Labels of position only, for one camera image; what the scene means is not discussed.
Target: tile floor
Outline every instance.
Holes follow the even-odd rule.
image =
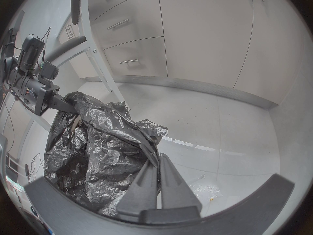
[[[129,83],[118,86],[134,121],[149,119],[168,127],[168,136],[158,149],[170,157],[182,177],[187,182],[204,177],[201,183],[220,189],[223,196],[212,201],[201,199],[202,217],[232,206],[273,173],[279,173],[277,138],[267,110],[177,88]],[[117,102],[100,82],[87,82],[79,91],[104,103]],[[46,117],[49,122],[53,114]],[[42,135],[42,142],[37,142],[35,149],[32,141],[26,145],[25,152],[32,155],[24,156],[23,161],[29,164],[38,150],[43,157],[47,139],[40,126],[32,128],[32,133]]]

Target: white wall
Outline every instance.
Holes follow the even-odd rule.
[[[22,43],[32,33],[41,38],[49,26],[52,26],[46,54],[60,46],[58,34],[70,14],[70,0],[27,0],[22,9],[25,11],[25,15],[21,23],[20,39],[17,40],[17,43]],[[53,82],[61,87],[59,93],[62,96],[76,91],[84,84],[84,80],[78,77],[70,62],[60,67],[59,74]]]
[[[304,29],[300,72],[283,102],[269,110],[280,150],[280,174],[295,183],[288,203],[265,234],[272,234],[295,210],[313,178],[313,41]]]

